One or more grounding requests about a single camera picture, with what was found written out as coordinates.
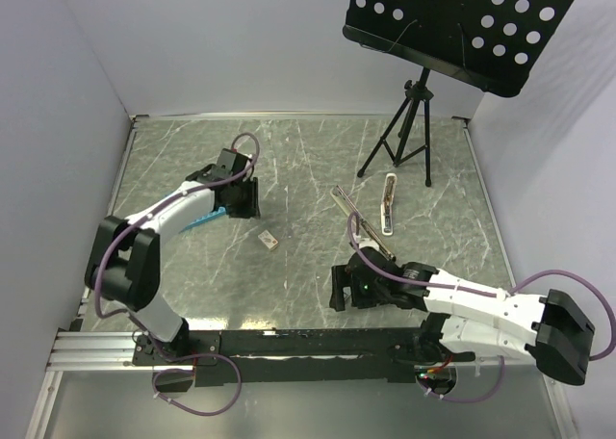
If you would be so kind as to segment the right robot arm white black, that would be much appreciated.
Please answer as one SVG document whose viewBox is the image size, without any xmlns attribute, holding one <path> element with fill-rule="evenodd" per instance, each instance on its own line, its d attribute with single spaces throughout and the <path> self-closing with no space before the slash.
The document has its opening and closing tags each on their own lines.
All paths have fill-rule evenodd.
<svg viewBox="0 0 616 439">
<path fill-rule="evenodd" d="M 511 294 L 419 262 L 401 266 L 364 246 L 331 269 L 329 305 L 341 312 L 395 305 L 436 318 L 424 324 L 418 362 L 435 363 L 469 353 L 534 362 L 557 381 L 586 380 L 595 326 L 575 301 L 559 290 L 542 295 Z"/>
</svg>

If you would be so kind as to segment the long metal stapler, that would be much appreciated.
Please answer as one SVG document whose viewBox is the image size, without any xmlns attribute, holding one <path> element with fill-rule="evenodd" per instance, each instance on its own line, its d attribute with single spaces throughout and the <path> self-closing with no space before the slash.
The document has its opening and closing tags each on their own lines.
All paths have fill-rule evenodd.
<svg viewBox="0 0 616 439">
<path fill-rule="evenodd" d="M 386 246 L 381 239 L 376 229 L 363 217 L 357 206 L 350 199 L 348 194 L 342 189 L 341 186 L 336 185 L 330 194 L 342 212 L 349 217 L 352 213 L 357 214 L 357 220 L 355 221 L 356 236 L 362 239 L 370 239 L 373 245 L 376 245 L 378 250 L 389 260 L 395 261 L 396 255 L 394 252 Z"/>
</svg>

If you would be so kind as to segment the white stapler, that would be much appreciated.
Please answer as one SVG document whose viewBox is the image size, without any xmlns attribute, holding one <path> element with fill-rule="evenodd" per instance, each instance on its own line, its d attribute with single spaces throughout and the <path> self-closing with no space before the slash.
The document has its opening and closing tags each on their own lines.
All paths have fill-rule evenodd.
<svg viewBox="0 0 616 439">
<path fill-rule="evenodd" d="M 394 173 L 388 173 L 385 177 L 383 193 L 380 203 L 381 232 L 384 236 L 392 236 L 394 233 L 393 204 L 398 177 Z"/>
</svg>

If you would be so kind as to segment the small staple box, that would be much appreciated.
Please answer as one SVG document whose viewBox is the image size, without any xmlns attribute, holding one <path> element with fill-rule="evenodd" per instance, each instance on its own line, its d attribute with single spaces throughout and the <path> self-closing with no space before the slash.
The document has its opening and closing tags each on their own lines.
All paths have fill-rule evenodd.
<svg viewBox="0 0 616 439">
<path fill-rule="evenodd" d="M 275 250 L 279 245 L 278 240 L 273 235 L 271 235 L 268 230 L 264 230 L 263 232 L 261 232 L 258 235 L 258 239 L 269 251 Z"/>
</svg>

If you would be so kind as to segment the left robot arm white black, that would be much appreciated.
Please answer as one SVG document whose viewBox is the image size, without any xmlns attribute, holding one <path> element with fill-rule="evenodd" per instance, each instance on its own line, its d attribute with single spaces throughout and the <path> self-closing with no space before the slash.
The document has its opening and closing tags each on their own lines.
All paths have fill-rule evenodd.
<svg viewBox="0 0 616 439">
<path fill-rule="evenodd" d="M 127 315 L 157 340 L 156 352 L 170 364 L 190 353 L 189 325 L 161 292 L 162 246 L 191 223 L 223 209 L 230 218 L 260 216 L 257 155 L 224 148 L 218 160 L 186 177 L 172 193 L 126 218 L 107 216 L 95 235 L 85 271 L 101 319 Z M 104 298 L 119 309 L 102 312 Z"/>
</svg>

